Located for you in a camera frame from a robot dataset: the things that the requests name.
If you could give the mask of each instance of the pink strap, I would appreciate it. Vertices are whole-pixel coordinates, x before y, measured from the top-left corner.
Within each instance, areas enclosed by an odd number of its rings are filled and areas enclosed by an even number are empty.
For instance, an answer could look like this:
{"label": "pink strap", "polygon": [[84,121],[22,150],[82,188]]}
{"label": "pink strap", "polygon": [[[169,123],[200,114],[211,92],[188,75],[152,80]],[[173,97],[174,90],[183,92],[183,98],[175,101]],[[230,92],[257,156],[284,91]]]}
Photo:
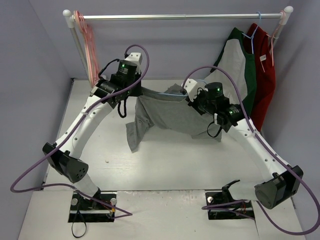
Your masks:
{"label": "pink strap", "polygon": [[73,15],[75,22],[84,38],[86,63],[88,65],[88,77],[90,85],[93,88],[99,80],[98,73],[100,69],[96,55],[94,32],[92,30],[92,27],[85,23],[84,16],[81,13],[75,10]]}
{"label": "pink strap", "polygon": [[286,18],[286,13],[285,13],[285,11],[281,10],[280,12],[283,14],[282,19],[281,19],[281,22],[279,23],[278,27],[274,30],[272,36],[269,36],[269,35],[267,34],[267,36],[268,36],[269,38],[271,38],[271,58],[272,58],[272,66],[274,66],[274,39],[277,39],[277,37],[275,37],[275,35],[276,35],[277,32],[279,31],[280,25],[284,22],[284,20],[285,20],[285,18]]}

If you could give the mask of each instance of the clothing rack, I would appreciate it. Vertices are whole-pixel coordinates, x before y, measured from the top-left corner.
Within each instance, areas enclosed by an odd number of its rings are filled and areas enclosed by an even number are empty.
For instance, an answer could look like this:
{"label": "clothing rack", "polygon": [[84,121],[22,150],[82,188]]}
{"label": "clothing rack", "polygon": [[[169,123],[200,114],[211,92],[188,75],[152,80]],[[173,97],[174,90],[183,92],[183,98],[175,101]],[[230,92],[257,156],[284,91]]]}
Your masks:
{"label": "clothing rack", "polygon": [[[287,6],[283,10],[285,16],[282,12],[280,13],[262,13],[262,19],[280,19],[279,29],[274,36],[273,46],[275,46],[283,27],[287,24],[290,14],[294,11],[292,6]],[[67,26],[69,27],[72,37],[74,39],[76,48],[79,52],[83,67],[88,76],[88,66],[86,61],[86,56],[84,54],[83,48],[79,41],[77,31],[75,29],[75,16],[70,10],[64,10],[63,16],[65,17]],[[146,14],[146,15],[85,15],[83,19],[88,22],[93,21],[142,21],[142,20],[200,20],[200,19],[259,19],[260,15],[255,14]]]}

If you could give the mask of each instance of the red shirt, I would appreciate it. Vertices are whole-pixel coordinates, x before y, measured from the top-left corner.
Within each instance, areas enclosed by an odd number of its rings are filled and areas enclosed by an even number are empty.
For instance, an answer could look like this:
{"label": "red shirt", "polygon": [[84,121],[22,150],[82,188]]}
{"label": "red shirt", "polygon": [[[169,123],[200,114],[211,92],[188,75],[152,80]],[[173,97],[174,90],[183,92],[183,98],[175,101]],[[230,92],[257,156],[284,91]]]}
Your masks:
{"label": "red shirt", "polygon": [[[257,24],[253,23],[247,32],[251,36]],[[247,53],[252,52],[251,39],[243,36],[243,45]],[[254,62],[256,72],[256,93],[250,118],[256,129],[261,130],[265,116],[276,88],[276,71],[272,66],[268,36],[260,27],[253,37]]]}

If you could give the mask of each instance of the white rod end cap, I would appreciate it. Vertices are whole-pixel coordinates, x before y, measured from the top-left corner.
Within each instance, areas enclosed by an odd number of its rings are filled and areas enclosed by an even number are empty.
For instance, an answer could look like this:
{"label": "white rod end cap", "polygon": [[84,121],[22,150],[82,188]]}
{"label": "white rod end cap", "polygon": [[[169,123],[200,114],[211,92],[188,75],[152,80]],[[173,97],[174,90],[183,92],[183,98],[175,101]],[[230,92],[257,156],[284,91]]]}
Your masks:
{"label": "white rod end cap", "polygon": [[286,14],[291,14],[293,11],[294,11],[294,7],[293,7],[293,6],[286,6],[286,7],[284,8],[284,12],[285,12]]}
{"label": "white rod end cap", "polygon": [[68,10],[68,9],[63,10],[62,14],[63,14],[64,17],[71,17],[71,15],[72,15],[71,11]]}
{"label": "white rod end cap", "polygon": [[75,24],[74,24],[74,21],[72,19],[71,11],[66,9],[66,10],[63,10],[62,14],[65,17],[66,24],[68,25],[68,28],[73,29],[75,27]]}
{"label": "white rod end cap", "polygon": [[282,23],[281,23],[281,25],[286,25],[287,24],[287,22],[288,22],[288,19],[289,19],[289,17],[290,17],[290,15],[291,15],[291,13],[294,11],[294,8],[292,7],[292,6],[286,6],[285,8],[284,8],[284,12],[285,12],[285,18],[284,18],[284,20],[282,21]]}

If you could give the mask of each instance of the lavender wall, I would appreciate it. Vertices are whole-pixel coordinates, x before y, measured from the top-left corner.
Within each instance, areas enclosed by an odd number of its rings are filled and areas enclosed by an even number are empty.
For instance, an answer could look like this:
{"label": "lavender wall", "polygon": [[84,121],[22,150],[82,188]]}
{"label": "lavender wall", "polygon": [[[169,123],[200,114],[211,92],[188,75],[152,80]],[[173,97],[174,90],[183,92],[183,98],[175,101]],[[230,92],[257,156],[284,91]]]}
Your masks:
{"label": "lavender wall", "polygon": [[[11,183],[54,141],[71,81],[60,56],[27,0],[0,0],[0,233],[14,240],[31,193],[11,193]],[[44,163],[18,185],[39,186]]]}
{"label": "lavender wall", "polygon": [[[292,0],[288,25],[275,47],[277,87],[264,124],[266,139],[320,199],[320,1]],[[304,230],[317,220],[315,204],[300,187],[293,198]],[[320,229],[307,235],[320,239]]]}
{"label": "lavender wall", "polygon": [[[245,14],[278,13],[289,0],[30,0],[56,46],[71,77],[85,71],[66,21],[64,9],[84,15],[134,14]],[[109,21],[93,23],[101,65],[122,58],[130,44],[138,43],[150,54],[148,79],[183,78],[190,70],[213,63],[233,27],[247,31],[252,19]],[[262,27],[271,33],[275,19],[264,19]],[[109,68],[114,72],[116,64]],[[198,73],[205,77],[208,70]]]}

